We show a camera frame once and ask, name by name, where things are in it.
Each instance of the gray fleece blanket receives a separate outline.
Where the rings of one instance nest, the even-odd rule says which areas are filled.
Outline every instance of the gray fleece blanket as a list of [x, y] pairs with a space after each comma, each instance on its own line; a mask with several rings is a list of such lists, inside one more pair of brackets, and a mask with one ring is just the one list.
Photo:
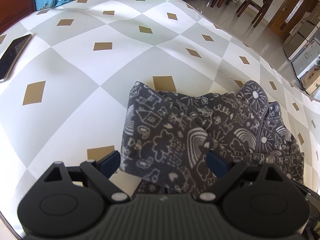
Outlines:
[[217, 178], [205, 158], [277, 164], [303, 182], [304, 154], [277, 102], [248, 81], [237, 93], [190, 97], [136, 82], [129, 94], [120, 169], [179, 193], [199, 194]]

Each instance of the phone screen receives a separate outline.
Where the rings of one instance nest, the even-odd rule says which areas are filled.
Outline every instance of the phone screen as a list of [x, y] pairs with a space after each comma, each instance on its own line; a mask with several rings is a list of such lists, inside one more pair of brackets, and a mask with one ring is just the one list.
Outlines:
[[0, 59], [0, 80], [4, 79], [7, 76], [7, 73], [12, 68], [12, 63], [20, 54], [21, 50], [23, 50], [30, 37], [31, 34], [17, 38], [11, 42], [10, 46], [7, 48]]

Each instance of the checkered mat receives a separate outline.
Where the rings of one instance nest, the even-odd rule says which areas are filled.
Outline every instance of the checkered mat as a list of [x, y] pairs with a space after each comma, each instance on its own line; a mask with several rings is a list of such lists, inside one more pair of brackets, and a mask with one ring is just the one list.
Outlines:
[[[18, 234], [18, 203], [52, 162], [120, 149], [136, 81], [195, 97], [256, 81], [279, 102], [305, 152], [305, 184], [318, 190], [320, 103], [185, 2], [77, 0], [35, 12], [0, 34], [0, 56], [26, 33], [30, 43], [0, 84], [0, 211]], [[140, 179], [118, 171], [111, 181], [131, 195]]]

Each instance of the wooden cabinet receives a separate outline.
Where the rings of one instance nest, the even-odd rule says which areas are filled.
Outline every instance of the wooden cabinet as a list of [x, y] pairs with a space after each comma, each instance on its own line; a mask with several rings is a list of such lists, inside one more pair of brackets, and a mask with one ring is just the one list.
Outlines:
[[0, 0], [0, 35], [34, 11], [34, 0]]

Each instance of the zipper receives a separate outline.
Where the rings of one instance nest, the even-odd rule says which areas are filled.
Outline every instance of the zipper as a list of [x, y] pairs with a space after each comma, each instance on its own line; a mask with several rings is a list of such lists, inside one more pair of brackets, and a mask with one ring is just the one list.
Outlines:
[[260, 124], [259, 132], [257, 134], [258, 141], [256, 142], [256, 149], [255, 149], [256, 153], [260, 153], [260, 144], [261, 144], [261, 139], [262, 139], [262, 129], [263, 129], [264, 124], [267, 121], [267, 116], [269, 114], [269, 107], [270, 107], [270, 105], [268, 106], [267, 110], [264, 112], [264, 117], [263, 117], [263, 120], [262, 120], [262, 122]]

